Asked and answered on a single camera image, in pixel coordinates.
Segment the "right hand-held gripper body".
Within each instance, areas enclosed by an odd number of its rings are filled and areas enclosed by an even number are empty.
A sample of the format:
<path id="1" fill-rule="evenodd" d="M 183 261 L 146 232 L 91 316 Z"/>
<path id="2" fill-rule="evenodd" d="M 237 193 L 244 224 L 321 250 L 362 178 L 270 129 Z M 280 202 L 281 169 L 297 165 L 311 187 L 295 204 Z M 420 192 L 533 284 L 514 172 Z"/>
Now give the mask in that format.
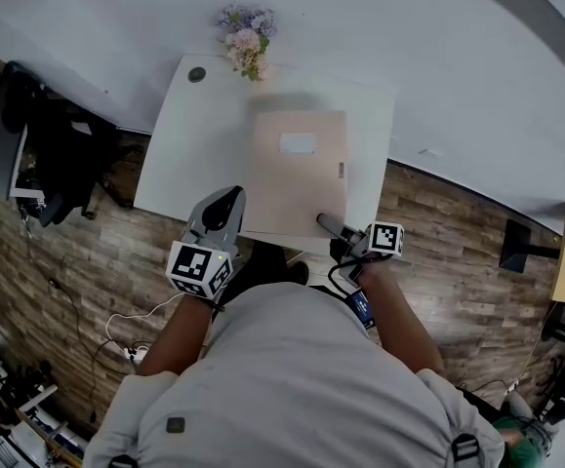
<path id="1" fill-rule="evenodd" d="M 343 242 L 337 258 L 340 274 L 346 281 L 356 282 L 365 264 L 402 255 L 404 228 L 383 221 L 374 221 L 367 230 L 344 226 L 339 240 Z"/>

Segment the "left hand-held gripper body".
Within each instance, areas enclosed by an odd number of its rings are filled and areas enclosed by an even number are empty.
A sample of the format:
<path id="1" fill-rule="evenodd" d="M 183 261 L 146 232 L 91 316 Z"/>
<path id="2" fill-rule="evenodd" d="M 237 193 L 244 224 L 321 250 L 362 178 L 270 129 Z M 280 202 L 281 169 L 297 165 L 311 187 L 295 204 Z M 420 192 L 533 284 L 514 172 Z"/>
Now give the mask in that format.
<path id="1" fill-rule="evenodd" d="M 233 274 L 239 235 L 230 224 L 233 187 L 220 189 L 200 201 L 182 237 L 172 243 L 166 276 L 182 293 L 218 298 Z"/>

